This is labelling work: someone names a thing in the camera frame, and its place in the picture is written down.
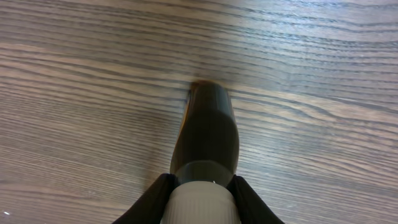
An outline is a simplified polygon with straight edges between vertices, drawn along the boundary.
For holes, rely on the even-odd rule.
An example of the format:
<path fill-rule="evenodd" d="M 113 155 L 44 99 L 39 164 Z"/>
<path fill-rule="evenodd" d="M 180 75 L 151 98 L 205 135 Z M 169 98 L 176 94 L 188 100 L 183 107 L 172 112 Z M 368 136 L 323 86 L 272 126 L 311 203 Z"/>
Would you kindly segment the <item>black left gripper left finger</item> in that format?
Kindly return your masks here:
<path fill-rule="evenodd" d="M 166 204 L 176 186 L 175 175 L 161 174 L 113 224 L 160 224 Z"/>

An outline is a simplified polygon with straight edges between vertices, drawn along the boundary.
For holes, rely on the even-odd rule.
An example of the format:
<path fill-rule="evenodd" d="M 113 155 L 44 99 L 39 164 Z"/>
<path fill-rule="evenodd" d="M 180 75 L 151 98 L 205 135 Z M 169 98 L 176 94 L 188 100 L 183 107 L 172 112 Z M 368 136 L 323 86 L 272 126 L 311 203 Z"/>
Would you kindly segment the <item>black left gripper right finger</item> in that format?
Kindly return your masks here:
<path fill-rule="evenodd" d="M 227 189 L 235 199 L 242 224 L 284 224 L 243 177 L 234 175 Z"/>

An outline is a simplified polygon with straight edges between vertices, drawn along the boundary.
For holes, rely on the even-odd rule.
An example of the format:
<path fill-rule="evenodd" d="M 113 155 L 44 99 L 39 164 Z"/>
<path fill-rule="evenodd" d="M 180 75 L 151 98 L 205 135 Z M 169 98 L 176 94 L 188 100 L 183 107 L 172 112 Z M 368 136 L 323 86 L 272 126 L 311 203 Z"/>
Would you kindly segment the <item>dark bottle with white cap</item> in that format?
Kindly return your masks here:
<path fill-rule="evenodd" d="M 236 173 L 239 135 L 228 92 L 211 81 L 190 86 L 170 163 L 178 185 L 162 223 L 240 223 L 227 185 Z"/>

